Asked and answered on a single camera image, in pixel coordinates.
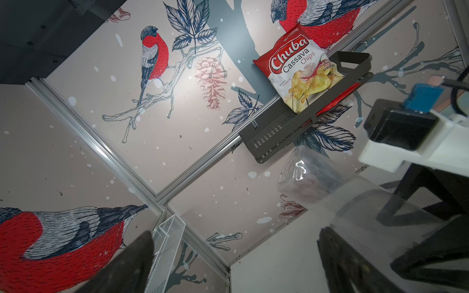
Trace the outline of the tall clear bean jar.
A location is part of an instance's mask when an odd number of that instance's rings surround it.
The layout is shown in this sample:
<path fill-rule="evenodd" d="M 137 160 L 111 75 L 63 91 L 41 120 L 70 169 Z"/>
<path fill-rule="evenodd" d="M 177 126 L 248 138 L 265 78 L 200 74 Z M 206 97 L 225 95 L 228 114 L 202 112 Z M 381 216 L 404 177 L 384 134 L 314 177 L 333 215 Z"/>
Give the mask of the tall clear bean jar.
<path fill-rule="evenodd" d="M 405 280 L 391 263 L 444 226 L 432 214 L 370 180 L 339 168 L 306 146 L 282 168 L 279 191 L 332 228 L 392 283 L 409 293 L 442 293 L 438 285 Z"/>

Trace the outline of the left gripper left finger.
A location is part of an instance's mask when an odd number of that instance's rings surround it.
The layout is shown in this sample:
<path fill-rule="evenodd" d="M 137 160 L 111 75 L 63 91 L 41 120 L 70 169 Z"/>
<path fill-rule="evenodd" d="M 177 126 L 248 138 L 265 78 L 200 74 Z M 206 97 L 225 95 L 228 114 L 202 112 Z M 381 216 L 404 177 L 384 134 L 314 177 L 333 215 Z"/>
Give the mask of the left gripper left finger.
<path fill-rule="evenodd" d="M 79 293 L 143 293 L 151 271 L 154 243 L 143 232 L 122 253 L 77 291 Z"/>

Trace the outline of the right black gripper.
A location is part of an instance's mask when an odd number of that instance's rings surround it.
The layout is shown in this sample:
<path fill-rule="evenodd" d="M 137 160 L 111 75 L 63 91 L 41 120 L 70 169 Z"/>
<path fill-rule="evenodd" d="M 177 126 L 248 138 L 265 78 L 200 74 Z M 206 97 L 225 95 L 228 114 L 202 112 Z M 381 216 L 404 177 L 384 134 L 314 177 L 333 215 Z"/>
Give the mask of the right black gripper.
<path fill-rule="evenodd" d="M 425 207 L 425 211 L 442 220 L 459 214 L 463 216 L 395 259 L 390 267 L 407 280 L 468 289 L 468 266 L 462 269 L 434 269 L 427 266 L 469 258 L 469 179 L 411 164 L 394 193 L 407 200 L 419 188 L 427 189 L 440 200 L 439 203 Z"/>

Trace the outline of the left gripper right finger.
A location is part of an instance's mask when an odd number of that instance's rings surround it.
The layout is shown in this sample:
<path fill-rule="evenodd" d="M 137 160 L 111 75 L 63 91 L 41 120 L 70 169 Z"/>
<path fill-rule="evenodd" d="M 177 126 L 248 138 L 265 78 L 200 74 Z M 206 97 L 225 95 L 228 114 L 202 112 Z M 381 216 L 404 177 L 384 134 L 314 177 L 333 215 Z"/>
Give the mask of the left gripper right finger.
<path fill-rule="evenodd" d="M 320 231 L 318 250 L 331 293 L 401 293 L 332 228 Z"/>

